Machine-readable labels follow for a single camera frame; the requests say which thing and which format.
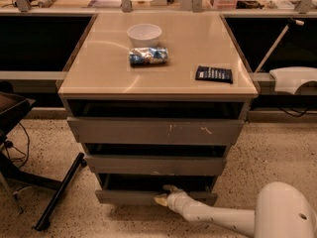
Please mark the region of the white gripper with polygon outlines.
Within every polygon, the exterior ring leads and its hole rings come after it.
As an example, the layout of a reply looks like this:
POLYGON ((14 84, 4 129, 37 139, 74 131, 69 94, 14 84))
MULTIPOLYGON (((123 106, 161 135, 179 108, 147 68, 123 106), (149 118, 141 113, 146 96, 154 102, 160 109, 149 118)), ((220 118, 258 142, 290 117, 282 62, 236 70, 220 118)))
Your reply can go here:
POLYGON ((161 206, 168 207, 182 217, 187 217, 192 198, 185 191, 179 190, 175 185, 165 184, 163 189, 169 191, 170 194, 156 195, 155 202, 161 206))

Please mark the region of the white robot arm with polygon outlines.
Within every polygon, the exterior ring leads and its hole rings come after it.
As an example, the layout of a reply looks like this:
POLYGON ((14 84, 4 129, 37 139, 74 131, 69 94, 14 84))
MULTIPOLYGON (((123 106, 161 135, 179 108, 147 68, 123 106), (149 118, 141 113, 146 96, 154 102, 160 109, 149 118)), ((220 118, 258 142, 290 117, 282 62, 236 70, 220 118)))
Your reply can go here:
POLYGON ((174 185, 156 195, 155 202, 185 220, 214 224, 248 238, 317 238, 317 214, 306 197, 284 182, 265 185, 254 210, 209 206, 174 185))

